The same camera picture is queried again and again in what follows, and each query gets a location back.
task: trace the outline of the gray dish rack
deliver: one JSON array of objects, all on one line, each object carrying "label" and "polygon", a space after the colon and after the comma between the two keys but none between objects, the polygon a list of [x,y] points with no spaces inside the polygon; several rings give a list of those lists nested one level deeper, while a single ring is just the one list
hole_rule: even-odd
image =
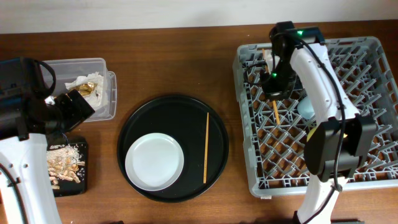
[{"label": "gray dish rack", "polygon": [[[398,186],[398,88],[380,41],[375,37],[326,40],[330,62],[340,83],[362,115],[372,115],[377,133],[364,166],[357,169],[344,190]],[[245,67],[262,60],[262,49],[271,44],[238,48],[234,63],[236,99],[243,125],[243,149],[250,193],[255,197],[304,194],[310,173],[303,149],[315,117],[304,119],[297,105],[306,97],[304,89],[289,99],[277,101],[280,125],[276,125],[272,103],[261,87],[243,80]],[[259,69],[249,79],[259,80]]]}]

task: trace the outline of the black tray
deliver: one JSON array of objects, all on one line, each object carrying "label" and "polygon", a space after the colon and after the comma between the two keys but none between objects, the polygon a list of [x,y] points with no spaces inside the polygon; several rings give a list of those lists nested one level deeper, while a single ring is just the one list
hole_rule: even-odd
[{"label": "black tray", "polygon": [[[207,183],[203,184],[206,116],[209,112]],[[184,153],[180,177],[166,189],[146,191],[128,178],[124,161],[130,146],[143,135],[163,133],[173,137]],[[160,202],[182,202],[199,196],[221,175],[228,159],[228,134],[221,118],[208,105],[182,95],[156,98],[133,112],[121,130],[118,162],[124,178],[140,194]]]}]

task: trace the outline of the white bowl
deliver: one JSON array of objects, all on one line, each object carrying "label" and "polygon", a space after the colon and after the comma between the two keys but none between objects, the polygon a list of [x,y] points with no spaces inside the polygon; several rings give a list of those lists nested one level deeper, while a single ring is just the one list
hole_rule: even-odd
[{"label": "white bowl", "polygon": [[131,182],[142,190],[156,191],[172,185],[180,176],[184,155],[178,142],[161,133],[137,139],[129,148],[125,167]]}]

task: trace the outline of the wooden table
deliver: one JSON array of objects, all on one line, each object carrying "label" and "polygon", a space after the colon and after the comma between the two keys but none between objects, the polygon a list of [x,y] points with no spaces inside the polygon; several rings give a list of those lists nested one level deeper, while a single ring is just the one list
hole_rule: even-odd
[{"label": "wooden table", "polygon": [[[376,36],[398,75],[398,21],[297,24],[319,26],[326,38]],[[232,62],[243,44],[269,42],[272,25],[0,35],[0,60],[102,57],[118,79],[118,108],[111,121],[84,123],[73,132],[90,145],[88,191],[57,198],[63,223],[252,223],[291,219],[303,196],[260,200],[248,190],[243,132]],[[116,144],[122,125],[143,102],[168,93],[194,96],[213,107],[229,134],[229,159],[217,183],[183,203],[139,195],[122,176]],[[343,192],[332,218],[395,223],[398,188]],[[5,222],[4,210],[0,222]]]}]

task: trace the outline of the clear container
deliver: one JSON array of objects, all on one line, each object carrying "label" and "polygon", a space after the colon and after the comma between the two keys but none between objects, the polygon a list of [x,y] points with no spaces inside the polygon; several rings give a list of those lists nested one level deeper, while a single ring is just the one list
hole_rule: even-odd
[{"label": "clear container", "polygon": [[[85,122],[90,121],[104,121],[113,119],[116,114],[117,102],[117,85],[116,75],[109,72],[106,68],[106,62],[103,58],[79,58],[66,60],[49,60],[44,61],[50,65],[57,78],[57,83],[53,92],[53,96],[58,96],[61,93],[68,93],[65,83],[71,83],[79,76],[87,76],[88,74],[99,72],[104,76],[103,96],[101,100],[100,109],[88,118]],[[44,81],[48,86],[52,84],[51,74],[42,67]]]}]

